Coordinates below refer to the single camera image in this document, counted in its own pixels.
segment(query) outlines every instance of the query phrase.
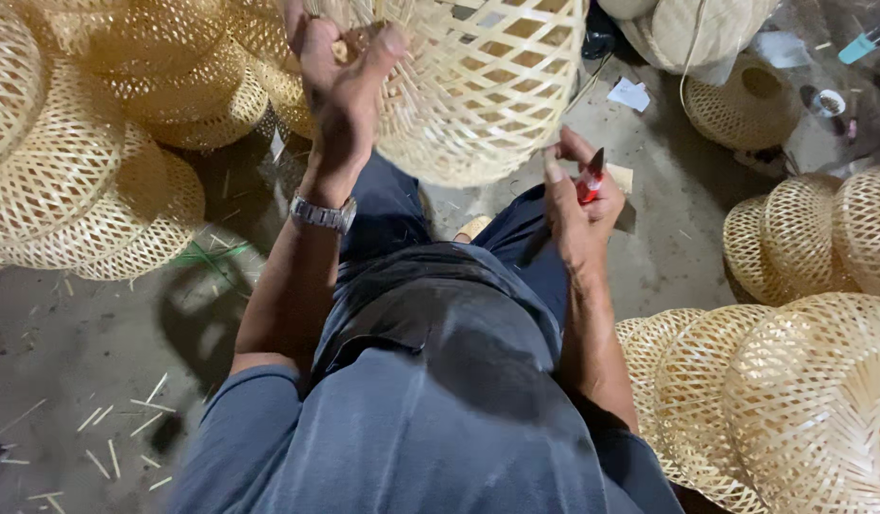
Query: hand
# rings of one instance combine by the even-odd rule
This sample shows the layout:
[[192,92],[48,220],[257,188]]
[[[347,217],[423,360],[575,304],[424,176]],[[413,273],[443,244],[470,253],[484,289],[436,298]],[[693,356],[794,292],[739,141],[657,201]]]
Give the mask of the hand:
[[544,149],[548,223],[561,259],[574,274],[605,271],[608,236],[624,208],[624,193],[607,171],[595,199],[581,206],[573,180],[557,163],[557,159],[575,162],[582,172],[595,150],[567,125],[560,129],[560,142]]
[[405,54],[405,37],[387,25],[357,60],[343,64],[332,53],[341,37],[332,20],[310,18],[302,0],[285,0],[282,12],[288,44],[300,60],[307,104],[319,126],[300,194],[320,207],[339,208],[370,158],[380,86]]

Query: bamboo basket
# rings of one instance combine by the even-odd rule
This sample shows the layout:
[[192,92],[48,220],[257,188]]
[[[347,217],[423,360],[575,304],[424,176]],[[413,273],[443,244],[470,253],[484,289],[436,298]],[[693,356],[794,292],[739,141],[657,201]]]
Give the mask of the bamboo basket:
[[243,50],[223,38],[183,74],[107,78],[126,115],[143,123],[199,122],[224,111],[246,67]]
[[650,317],[621,346],[630,373],[640,435],[656,452],[662,471],[669,480],[685,486],[691,486],[691,483],[665,451],[660,425],[656,419],[655,380],[665,348],[688,324],[704,313],[705,311],[700,309],[672,309],[661,312]]
[[30,29],[0,2],[0,164],[24,140],[46,99],[44,61]]
[[836,177],[810,173],[789,178],[767,197],[764,248],[801,296],[859,290],[833,248],[831,216],[841,183]]
[[617,342],[624,344],[628,340],[634,330],[637,330],[647,321],[645,317],[631,317],[623,321],[615,323],[615,333],[617,334]]
[[34,5],[39,9],[28,9],[27,18],[41,41],[99,75],[183,75],[225,32],[223,0]]
[[124,140],[112,98],[59,59],[37,121],[0,165],[0,246],[37,239],[83,216],[112,183]]
[[726,378],[731,445],[774,512],[880,512],[880,297],[777,310]]
[[744,290],[763,304],[779,307],[796,294],[770,263],[761,239],[766,200],[766,196],[749,198],[732,208],[722,224],[722,247],[732,275]]
[[38,239],[2,247],[0,258],[27,268],[61,270],[102,259],[136,239],[158,215],[167,172],[160,148],[136,123],[126,123],[122,158],[113,186],[84,216]]
[[261,60],[253,64],[253,69],[263,89],[268,91],[272,108],[282,123],[285,123],[291,132],[312,140],[317,125],[304,97],[304,86],[300,75],[285,73]]
[[277,0],[227,0],[227,26],[250,54],[279,71],[299,73],[300,63],[287,46],[285,22]]
[[205,215],[205,194],[190,165],[164,152],[170,188],[168,203],[149,228],[120,251],[72,269],[90,280],[133,279],[158,269],[179,255]]
[[687,79],[684,102],[703,137],[733,150],[786,143],[801,117],[799,99],[786,78],[748,54],[738,56],[722,86]]
[[734,514],[766,514],[731,449],[722,384],[739,344],[774,309],[721,307],[669,342],[656,374],[656,418],[668,457],[704,496]]
[[861,289],[880,296],[880,168],[848,178],[834,199],[833,243]]
[[247,68],[230,102],[211,118],[191,123],[148,123],[155,139],[187,150],[210,150],[228,146],[249,134],[268,108],[268,94]]
[[579,64],[587,4],[488,0],[457,10],[471,13],[464,19],[431,0],[305,6],[345,30],[382,20],[404,28],[408,55],[382,89],[377,149],[409,175],[466,188],[506,177],[557,128]]

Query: silver wristwatch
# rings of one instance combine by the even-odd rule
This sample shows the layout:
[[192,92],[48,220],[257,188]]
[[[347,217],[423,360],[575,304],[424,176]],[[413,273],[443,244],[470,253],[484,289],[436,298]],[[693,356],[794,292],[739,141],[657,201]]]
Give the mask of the silver wristwatch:
[[354,197],[349,197],[341,208],[325,208],[311,204],[300,198],[297,193],[294,194],[290,209],[290,215],[296,217],[298,221],[333,228],[341,235],[347,234],[351,229],[357,212],[358,203],[354,201]]

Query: dark pants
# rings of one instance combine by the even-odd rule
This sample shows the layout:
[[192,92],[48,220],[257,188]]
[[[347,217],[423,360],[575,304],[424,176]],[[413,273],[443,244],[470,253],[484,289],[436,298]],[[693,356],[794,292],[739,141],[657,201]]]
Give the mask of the dark pants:
[[[516,265],[528,239],[545,222],[544,193],[544,185],[539,185],[516,197],[472,244],[490,251],[513,270],[563,326],[567,274],[554,245],[546,244],[529,266]],[[361,170],[352,194],[358,202],[358,215],[342,238],[341,262],[367,261],[413,244],[434,242],[418,198],[417,179],[405,175],[375,151]]]

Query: blue t-shirt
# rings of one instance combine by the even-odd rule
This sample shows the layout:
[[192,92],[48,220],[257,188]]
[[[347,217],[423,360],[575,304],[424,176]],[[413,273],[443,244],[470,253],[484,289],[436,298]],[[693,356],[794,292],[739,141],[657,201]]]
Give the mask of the blue t-shirt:
[[646,443],[550,377],[559,327],[490,253],[415,247],[340,277],[309,395],[284,366],[230,377],[170,512],[681,514]]

